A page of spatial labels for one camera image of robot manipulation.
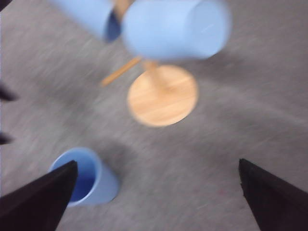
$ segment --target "cup rim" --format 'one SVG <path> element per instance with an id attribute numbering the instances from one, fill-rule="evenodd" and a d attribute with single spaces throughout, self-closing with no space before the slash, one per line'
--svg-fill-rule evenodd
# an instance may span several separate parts
<path id="1" fill-rule="evenodd" d="M 90 195 L 92 194 L 92 192 L 95 190 L 95 188 L 97 187 L 97 185 L 99 184 L 100 180 L 101 180 L 101 172 L 102 172 L 102 166 L 99 164 L 101 162 L 101 159 L 97 156 L 96 152 L 93 151 L 90 148 L 86 148 L 86 147 L 75 147 L 75 148 L 71 148 L 67 151 L 65 151 L 64 153 L 62 153 L 54 162 L 53 164 L 50 166 L 49 171 L 51 172 L 54 169 L 54 165 L 64 156 L 70 155 L 72 152 L 75 151 L 83 151 L 85 152 L 87 155 L 89 155 L 89 157 L 93 160 L 94 166 L 95 166 L 95 174 L 96 174 L 96 178 L 95 181 L 92 185 L 91 190 L 87 193 L 87 195 L 85 195 L 83 198 L 81 198 L 78 201 L 73 201 L 73 202 L 69 202 L 68 203 L 68 207 L 73 207 L 73 206 L 77 206 L 78 204 L 82 203 L 83 201 L 85 201 L 87 198 L 90 197 Z"/>

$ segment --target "blue plastic cup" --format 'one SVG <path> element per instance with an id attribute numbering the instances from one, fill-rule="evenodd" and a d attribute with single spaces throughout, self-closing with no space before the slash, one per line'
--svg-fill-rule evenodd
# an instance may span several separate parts
<path id="1" fill-rule="evenodd" d="M 117 177 L 91 149 L 77 147 L 66 151 L 55 160 L 49 172 L 71 160 L 77 162 L 78 177 L 68 207 L 107 203 L 116 197 Z"/>
<path id="2" fill-rule="evenodd" d="M 107 42 L 121 33 L 111 0 L 50 0 L 89 32 Z"/>
<path id="3" fill-rule="evenodd" d="M 227 43 L 231 14 L 222 0 L 136 0 L 122 26 L 134 55 L 163 61 L 204 59 Z"/>

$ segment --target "floor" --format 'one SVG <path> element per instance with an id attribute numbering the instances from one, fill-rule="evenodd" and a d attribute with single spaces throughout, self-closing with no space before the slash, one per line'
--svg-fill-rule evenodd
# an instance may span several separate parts
<path id="1" fill-rule="evenodd" d="M 243 198 L 246 158 L 308 191 L 308 1 L 230 0 L 226 48 L 177 63 L 193 73 L 196 109 L 166 128 L 138 124 L 126 106 L 138 66 L 100 80 L 131 56 L 104 44 L 47 0 L 15 0 L 1 19 L 2 79 L 21 99 L 2 105 L 1 191 L 46 173 L 87 146 L 119 175 L 106 205 L 69 208 L 58 231 L 257 231 Z"/>

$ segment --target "plastic cup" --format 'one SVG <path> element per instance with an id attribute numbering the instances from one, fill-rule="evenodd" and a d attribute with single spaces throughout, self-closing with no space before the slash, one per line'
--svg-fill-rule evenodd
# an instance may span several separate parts
<path id="1" fill-rule="evenodd" d="M 136 0 L 122 26 L 124 42 L 134 55 L 204 59 L 227 43 L 231 14 L 222 0 Z"/>
<path id="2" fill-rule="evenodd" d="M 89 32 L 107 42 L 121 33 L 111 0 L 50 0 Z"/>
<path id="3" fill-rule="evenodd" d="M 77 162 L 78 177 L 68 207 L 107 203 L 116 197 L 117 177 L 91 149 L 77 147 L 66 151 L 54 161 L 49 172 L 71 160 Z"/>

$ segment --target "wooden leg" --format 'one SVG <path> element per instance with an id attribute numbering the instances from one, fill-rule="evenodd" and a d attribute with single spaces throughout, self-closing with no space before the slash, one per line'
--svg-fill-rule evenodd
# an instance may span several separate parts
<path id="1" fill-rule="evenodd" d="M 108 84 L 110 84 L 111 82 L 113 82 L 114 80 L 116 80 L 117 78 L 119 78 L 122 74 L 124 74 L 125 72 L 127 72 L 128 70 L 130 70 L 133 66 L 135 66 L 137 63 L 139 63 L 141 61 L 141 57 L 135 57 L 132 60 L 130 60 L 127 64 L 123 65 L 122 67 L 120 67 L 118 70 L 116 70 L 115 72 L 113 72 L 110 76 L 104 78 L 102 80 L 102 85 L 103 86 L 107 86 Z"/>

